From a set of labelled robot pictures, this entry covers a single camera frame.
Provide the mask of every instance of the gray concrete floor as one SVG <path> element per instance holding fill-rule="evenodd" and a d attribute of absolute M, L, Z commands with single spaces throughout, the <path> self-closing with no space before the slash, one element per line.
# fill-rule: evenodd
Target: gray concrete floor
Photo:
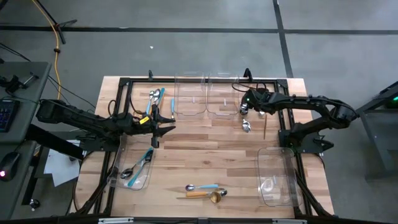
<path fill-rule="evenodd" d="M 69 0 L 42 3 L 59 22 L 78 19 L 76 26 L 277 28 L 271 0 Z M 398 29 L 395 0 L 279 0 L 286 29 Z M 46 26 L 31 1 L 10 1 L 0 24 Z M 105 75 L 174 75 L 186 70 L 286 77 L 278 34 L 94 33 L 66 32 L 58 64 L 62 84 L 96 103 Z M 397 80 L 398 35 L 287 35 L 295 78 L 307 91 L 341 99 L 357 108 Z M 0 31 L 0 42 L 33 61 L 53 62 L 51 32 Z M 8 61 L 22 59 L 1 51 Z M 65 93 L 75 106 L 86 103 Z M 54 98 L 51 84 L 43 98 Z M 66 125 L 40 124 L 48 130 Z M 325 153 L 326 175 L 335 209 L 343 218 L 398 222 L 396 180 L 368 183 L 364 175 L 378 169 L 375 150 L 359 120 L 348 129 L 325 131 L 335 147 Z M 36 192 L 44 202 L 35 214 L 14 218 L 63 215 L 71 186 Z"/>

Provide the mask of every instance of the wooden tabletop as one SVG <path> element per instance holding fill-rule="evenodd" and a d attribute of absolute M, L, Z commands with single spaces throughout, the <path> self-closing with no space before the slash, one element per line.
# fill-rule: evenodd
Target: wooden tabletop
<path fill-rule="evenodd" d="M 107 105 L 116 98 L 119 78 L 104 77 L 96 114 L 108 116 Z M 307 95 L 303 79 L 287 80 L 291 95 Z M 132 89 L 134 107 L 144 111 L 150 90 L 162 87 L 165 88 L 165 97 L 160 113 L 166 118 L 171 117 L 173 83 L 135 83 Z M 310 111 L 294 110 L 294 118 L 296 122 L 306 123 L 312 116 Z M 112 216 L 293 218 L 292 207 L 268 207 L 259 200 L 255 168 L 257 152 L 260 148 L 279 145 L 278 116 L 267 115 L 266 119 L 264 139 L 265 121 L 255 111 L 250 111 L 247 116 L 252 127 L 250 133 L 242 130 L 239 116 L 233 119 L 216 119 L 206 111 L 198 120 L 176 117 L 176 128 L 159 139 L 160 147 L 155 150 L 147 187 L 138 191 L 116 188 Z M 124 166 L 133 164 L 148 147 L 150 135 L 129 136 Z M 92 153 L 82 165 L 76 188 L 79 208 L 98 185 L 103 156 L 102 152 Z M 303 154 L 302 157 L 308 188 L 323 207 L 333 213 L 321 160 L 311 154 Z M 218 204 L 213 204 L 208 199 L 176 199 L 185 196 L 187 184 L 219 184 L 228 190 L 228 194 Z"/>

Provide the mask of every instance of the clear plastic bin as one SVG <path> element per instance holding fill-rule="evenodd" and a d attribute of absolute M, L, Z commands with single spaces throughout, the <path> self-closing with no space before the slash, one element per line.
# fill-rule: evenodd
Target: clear plastic bin
<path fill-rule="evenodd" d="M 257 186 L 260 200 L 270 207 L 299 206 L 296 176 L 291 149 L 268 147 L 258 151 Z"/>
<path fill-rule="evenodd" d="M 232 89 L 232 83 L 239 83 L 237 75 L 220 72 L 209 74 L 206 102 L 209 117 L 233 119 L 239 113 L 239 92 Z"/>
<path fill-rule="evenodd" d="M 155 160 L 155 152 L 153 149 L 152 160 L 142 166 L 140 174 L 137 179 L 131 185 L 128 186 L 130 180 L 133 179 L 134 175 L 141 168 L 142 163 L 137 163 L 143 155 L 150 148 L 150 135 L 139 135 L 139 136 L 126 136 L 125 134 L 121 137 L 121 147 L 118 149 L 116 154 L 116 160 L 113 166 L 113 170 L 117 169 L 117 174 L 108 177 L 108 182 L 112 187 L 123 187 L 131 190 L 141 190 L 148 186 L 150 174 L 152 172 L 152 164 Z M 133 173 L 129 178 L 122 179 L 121 173 L 131 168 L 135 163 L 136 166 L 133 169 Z"/>
<path fill-rule="evenodd" d="M 203 72 L 175 75 L 174 113 L 180 119 L 202 118 L 206 111 L 206 79 Z"/>

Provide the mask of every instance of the computer mouse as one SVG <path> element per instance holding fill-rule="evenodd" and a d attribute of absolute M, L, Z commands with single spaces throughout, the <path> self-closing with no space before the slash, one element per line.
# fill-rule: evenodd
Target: computer mouse
<path fill-rule="evenodd" d="M 18 152 L 10 152 L 3 157 L 0 162 L 0 180 L 10 181 L 14 178 L 20 156 L 21 154 Z"/>

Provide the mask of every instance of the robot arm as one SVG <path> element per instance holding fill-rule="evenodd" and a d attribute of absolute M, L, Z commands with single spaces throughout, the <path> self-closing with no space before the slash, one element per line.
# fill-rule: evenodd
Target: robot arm
<path fill-rule="evenodd" d="M 240 113 L 245 115 L 248 109 L 274 114 L 282 109 L 314 110 L 321 117 L 305 124 L 295 123 L 285 140 L 288 146 L 300 147 L 304 138 L 312 133 L 318 133 L 326 128 L 342 129 L 358 116 L 355 110 L 340 100 L 328 99 L 325 96 L 285 96 L 281 93 L 269 92 L 266 88 L 250 88 L 242 97 Z M 329 144 L 326 150 L 333 147 Z"/>
<path fill-rule="evenodd" d="M 119 142 L 122 134 L 136 135 L 152 133 L 152 147 L 159 147 L 158 137 L 173 130 L 175 126 L 160 128 L 158 123 L 172 123 L 174 119 L 161 117 L 157 105 L 152 105 L 152 116 L 145 114 L 141 120 L 130 113 L 103 118 L 67 105 L 62 100 L 42 100 L 36 114 L 44 123 L 65 123 L 86 130 L 107 142 Z"/>

